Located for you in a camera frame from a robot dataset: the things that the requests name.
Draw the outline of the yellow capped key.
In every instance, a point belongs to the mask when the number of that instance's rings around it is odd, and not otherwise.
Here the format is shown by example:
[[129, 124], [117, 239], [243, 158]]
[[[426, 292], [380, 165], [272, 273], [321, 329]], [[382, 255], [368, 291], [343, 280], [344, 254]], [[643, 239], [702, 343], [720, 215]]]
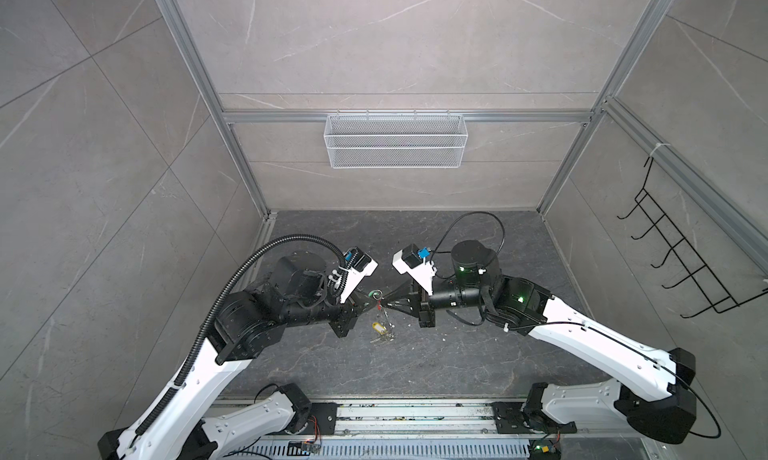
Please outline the yellow capped key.
[[389, 338], [389, 330], [379, 322], [374, 322], [372, 328], [376, 332], [376, 337], [372, 340], [372, 343], [387, 340]]

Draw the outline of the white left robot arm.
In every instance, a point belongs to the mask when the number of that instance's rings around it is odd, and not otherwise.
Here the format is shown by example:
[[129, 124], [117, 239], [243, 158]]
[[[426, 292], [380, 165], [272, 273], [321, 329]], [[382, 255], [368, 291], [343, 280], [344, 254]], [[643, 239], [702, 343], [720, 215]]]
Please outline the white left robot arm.
[[101, 457], [220, 459], [265, 435], [307, 428], [312, 403], [294, 383], [233, 413], [213, 415], [209, 409], [287, 328], [326, 323], [343, 338], [370, 308], [356, 287], [375, 271], [376, 261], [357, 247], [336, 256], [341, 263], [328, 272], [319, 255], [294, 252], [279, 258], [262, 281], [217, 299], [164, 392], [132, 425], [102, 436]]

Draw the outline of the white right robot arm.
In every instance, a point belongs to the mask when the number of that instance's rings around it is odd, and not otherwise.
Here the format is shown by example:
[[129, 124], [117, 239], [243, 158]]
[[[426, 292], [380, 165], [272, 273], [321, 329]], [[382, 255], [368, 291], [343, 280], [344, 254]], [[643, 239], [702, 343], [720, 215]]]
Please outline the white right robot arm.
[[584, 422], [615, 424], [673, 445], [690, 435], [697, 418], [691, 352], [634, 341], [550, 290], [504, 274], [497, 253], [478, 240], [459, 242], [450, 256], [453, 276], [437, 279], [428, 249], [410, 245], [396, 252], [393, 267], [411, 279], [382, 297], [382, 306], [416, 318], [422, 328], [434, 326], [441, 309], [475, 307], [483, 321], [554, 345], [610, 377], [582, 385], [534, 384], [520, 413], [529, 428], [553, 433]]

